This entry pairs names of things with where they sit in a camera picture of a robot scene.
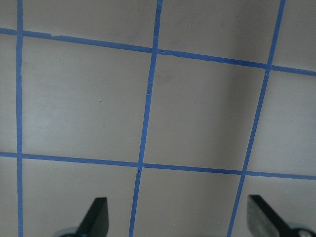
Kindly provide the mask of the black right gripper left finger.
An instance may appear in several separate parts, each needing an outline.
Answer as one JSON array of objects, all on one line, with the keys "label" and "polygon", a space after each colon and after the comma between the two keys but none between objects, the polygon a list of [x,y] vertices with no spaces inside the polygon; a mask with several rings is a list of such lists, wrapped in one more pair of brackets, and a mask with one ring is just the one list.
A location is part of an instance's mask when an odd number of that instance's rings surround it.
[{"label": "black right gripper left finger", "polygon": [[106,197],[97,197],[75,232],[76,237],[106,237],[109,231],[109,214]]}]

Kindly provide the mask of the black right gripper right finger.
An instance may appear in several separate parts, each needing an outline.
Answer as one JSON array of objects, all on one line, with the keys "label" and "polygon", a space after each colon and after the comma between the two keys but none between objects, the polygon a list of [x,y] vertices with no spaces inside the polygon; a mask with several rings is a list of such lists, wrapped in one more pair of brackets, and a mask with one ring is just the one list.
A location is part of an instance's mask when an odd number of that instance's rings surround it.
[{"label": "black right gripper right finger", "polygon": [[247,226],[253,237],[290,237],[292,232],[260,195],[247,198]]}]

